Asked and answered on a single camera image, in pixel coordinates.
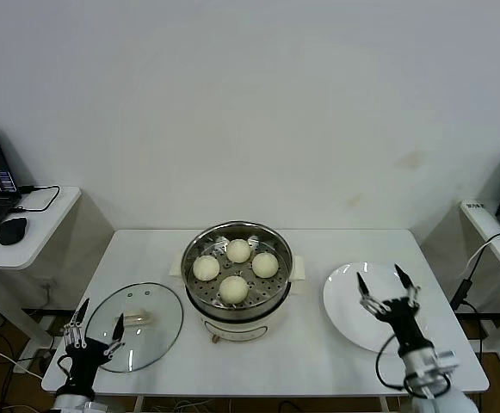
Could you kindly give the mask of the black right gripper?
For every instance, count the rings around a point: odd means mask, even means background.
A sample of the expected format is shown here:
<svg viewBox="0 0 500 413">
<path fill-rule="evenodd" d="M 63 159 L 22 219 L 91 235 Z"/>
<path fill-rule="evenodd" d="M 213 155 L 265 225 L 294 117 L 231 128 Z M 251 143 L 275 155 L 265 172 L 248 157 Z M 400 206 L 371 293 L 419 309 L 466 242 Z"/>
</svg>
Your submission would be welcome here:
<svg viewBox="0 0 500 413">
<path fill-rule="evenodd" d="M 373 297 L 359 272 L 357 275 L 360 304 L 372 315 L 391 326 L 398 341 L 399 353 L 410 353 L 423 348 L 433 348 L 434 344 L 425 338 L 415 316 L 420 308 L 418 294 L 421 287 L 413 283 L 410 276 L 399 265 L 395 265 L 398 278 L 407 292 L 407 298 L 380 302 Z"/>
</svg>

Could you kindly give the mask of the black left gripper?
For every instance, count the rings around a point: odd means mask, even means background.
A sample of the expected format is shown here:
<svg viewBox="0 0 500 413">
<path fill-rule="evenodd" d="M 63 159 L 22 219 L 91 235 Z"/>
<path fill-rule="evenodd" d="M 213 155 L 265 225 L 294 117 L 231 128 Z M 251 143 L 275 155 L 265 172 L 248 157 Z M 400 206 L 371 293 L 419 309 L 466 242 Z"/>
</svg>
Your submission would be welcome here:
<svg viewBox="0 0 500 413">
<path fill-rule="evenodd" d="M 95 339 L 84 338 L 82 322 L 89 306 L 87 298 L 74 312 L 69 323 L 64 325 L 64 340 L 66 354 L 58 359 L 58 366 L 66 375 L 66 382 L 60 390 L 91 390 L 97 370 L 109 362 L 114 352 L 124 345 L 124 314 L 121 313 L 115 324 L 112 339 L 109 345 Z M 71 359 L 71 367 L 66 370 L 62 360 Z"/>
</svg>

